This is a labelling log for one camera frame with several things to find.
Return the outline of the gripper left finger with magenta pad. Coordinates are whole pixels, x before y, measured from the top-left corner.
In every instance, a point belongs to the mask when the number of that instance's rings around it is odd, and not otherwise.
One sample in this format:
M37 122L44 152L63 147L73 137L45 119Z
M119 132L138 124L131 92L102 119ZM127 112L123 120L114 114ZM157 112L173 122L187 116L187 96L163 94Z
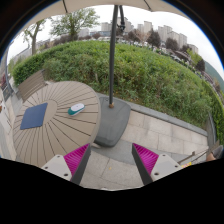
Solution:
M90 154L90 144L86 144L65 156L55 155L42 167L42 169L79 185Z

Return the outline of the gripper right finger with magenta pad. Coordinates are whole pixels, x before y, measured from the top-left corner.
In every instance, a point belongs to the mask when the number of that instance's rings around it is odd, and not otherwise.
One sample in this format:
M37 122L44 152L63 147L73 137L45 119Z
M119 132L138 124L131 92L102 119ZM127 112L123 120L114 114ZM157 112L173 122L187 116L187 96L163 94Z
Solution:
M132 155L144 185L148 185L182 169L167 154L158 155L136 143L132 144Z

